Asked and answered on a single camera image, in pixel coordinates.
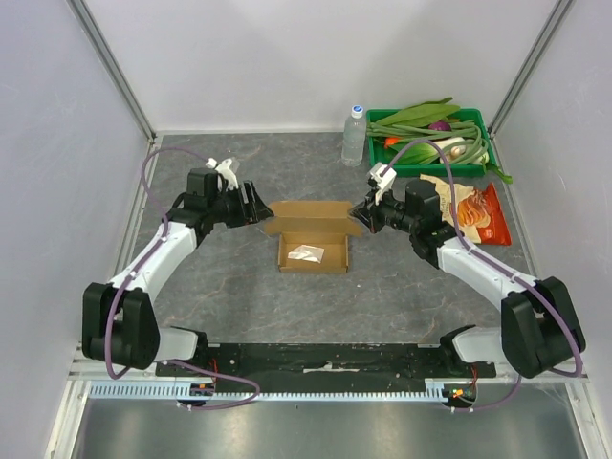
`plastic bottle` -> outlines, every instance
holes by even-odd
[[[356,166],[361,164],[365,144],[365,125],[363,107],[355,105],[351,110],[351,116],[346,119],[344,124],[341,158],[346,165]]]

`snack bag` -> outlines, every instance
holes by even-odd
[[[421,179],[436,185],[436,193],[440,196],[442,219],[452,225],[450,185],[438,177],[429,175],[422,174]],[[455,184],[455,197],[459,203],[457,205],[459,229],[471,242],[500,246],[512,244],[508,225],[506,225],[506,219],[493,184],[489,184],[484,191],[473,186]]]

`green tray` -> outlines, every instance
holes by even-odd
[[[366,119],[370,121],[378,121],[389,115],[393,115],[399,110],[385,110],[385,109],[373,109],[368,110],[366,113]],[[482,131],[482,137],[489,142],[489,162],[497,165],[495,161],[495,155],[493,154],[493,148],[491,141],[489,140],[489,133],[485,127],[485,123],[482,120],[482,115],[479,110],[475,108],[462,108],[458,112],[450,115],[451,118],[457,118],[461,121],[475,121],[476,125]],[[376,163],[387,164],[388,161],[384,156],[384,145],[381,142],[375,142],[372,137],[368,137],[367,143],[370,149],[370,165]],[[444,169],[443,164],[425,164],[425,165],[394,165],[393,168],[398,173],[398,177],[415,177],[421,174],[435,175],[438,177],[446,177],[447,171]],[[458,164],[450,167],[452,175],[457,177],[481,177],[485,175],[482,165],[479,164]]]

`cardboard box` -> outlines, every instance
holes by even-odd
[[[361,236],[361,226],[349,217],[347,201],[278,201],[269,207],[274,218],[267,234],[280,233],[278,269],[282,273],[346,273],[348,236]],[[325,250],[320,263],[288,258],[301,245]]]

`white panel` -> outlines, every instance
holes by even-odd
[[[490,120],[555,0],[89,0],[158,130],[341,129],[455,96]]]
[[[42,457],[80,330],[111,274],[146,140],[66,2],[4,2],[0,451]]]
[[[567,283],[612,426],[612,3],[576,2],[498,135],[539,274]]]

